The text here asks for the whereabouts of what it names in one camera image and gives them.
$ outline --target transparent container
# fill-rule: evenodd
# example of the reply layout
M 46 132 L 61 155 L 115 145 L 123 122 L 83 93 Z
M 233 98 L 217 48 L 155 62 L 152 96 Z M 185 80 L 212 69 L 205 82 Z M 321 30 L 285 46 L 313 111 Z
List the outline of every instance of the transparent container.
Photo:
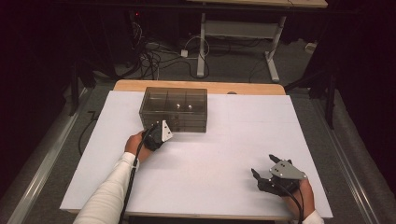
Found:
M 145 129 L 165 119 L 172 132 L 205 133 L 207 90 L 147 87 L 139 115 Z

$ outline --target white shirt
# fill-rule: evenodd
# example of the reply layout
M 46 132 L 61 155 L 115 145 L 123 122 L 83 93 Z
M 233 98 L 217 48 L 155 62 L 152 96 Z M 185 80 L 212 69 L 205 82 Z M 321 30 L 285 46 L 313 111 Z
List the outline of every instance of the white shirt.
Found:
M 315 210 L 303 221 L 303 224 L 324 224 L 324 220 L 321 218 L 318 211 Z
M 106 181 L 82 207 L 74 223 L 118 223 L 133 164 L 134 154 L 124 152 Z

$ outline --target white paper sheet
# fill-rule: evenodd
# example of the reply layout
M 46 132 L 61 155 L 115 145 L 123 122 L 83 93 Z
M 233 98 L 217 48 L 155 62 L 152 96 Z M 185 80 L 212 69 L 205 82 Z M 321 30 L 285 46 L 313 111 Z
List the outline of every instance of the white paper sheet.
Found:
M 143 129 L 143 92 L 111 91 L 61 205 L 79 210 L 106 179 L 131 134 Z M 274 163 L 291 159 L 315 192 L 316 208 L 332 217 L 289 96 L 208 95 L 206 133 L 174 133 L 141 164 L 127 212 L 153 216 L 290 217 L 283 201 L 261 192 Z

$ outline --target hand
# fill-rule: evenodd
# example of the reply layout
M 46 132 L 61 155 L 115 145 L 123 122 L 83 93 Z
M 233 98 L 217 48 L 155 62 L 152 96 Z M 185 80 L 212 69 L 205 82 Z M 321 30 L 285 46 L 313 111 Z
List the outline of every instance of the hand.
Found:
M 125 145 L 125 152 L 130 152 L 134 155 L 136 155 L 137 148 L 139 147 L 140 142 L 142 141 L 142 132 L 137 133 L 135 135 L 131 135 L 126 142 Z M 139 156 L 138 159 L 140 162 L 145 161 L 149 155 L 151 155 L 151 151 L 145 147 L 145 145 L 142 145 L 142 148 L 140 148 Z
M 296 190 L 293 193 L 293 196 L 297 199 L 298 203 L 303 208 L 303 200 L 301 198 L 302 195 L 304 199 L 303 220 L 305 220 L 309 215 L 311 215 L 315 211 L 314 192 L 312 191 L 312 187 L 309 184 L 308 179 L 300 180 L 300 190 Z M 294 200 L 291 197 L 282 197 L 282 199 L 288 206 L 289 210 L 293 213 L 294 217 L 298 219 L 300 215 L 300 211 L 298 210 L 298 207 L 294 202 Z

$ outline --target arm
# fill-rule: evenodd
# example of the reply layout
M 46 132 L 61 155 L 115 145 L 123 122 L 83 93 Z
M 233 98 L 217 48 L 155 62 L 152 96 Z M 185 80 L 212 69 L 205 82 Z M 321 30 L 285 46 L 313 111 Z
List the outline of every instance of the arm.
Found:
M 121 159 L 117 162 L 107 180 L 99 186 L 78 213 L 74 223 L 119 222 L 133 168 L 134 155 L 141 140 L 141 133 L 132 135 L 128 139 Z M 143 145 L 138 156 L 139 161 L 143 162 L 150 154 L 151 151 Z
M 300 190 L 296 190 L 293 196 L 297 199 L 298 203 L 303 206 L 304 202 L 304 224 L 323 224 L 324 221 L 315 209 L 314 192 L 309 184 L 308 179 L 300 180 Z M 282 197 L 283 201 L 288 206 L 289 210 L 298 218 L 299 210 L 296 203 L 291 197 Z

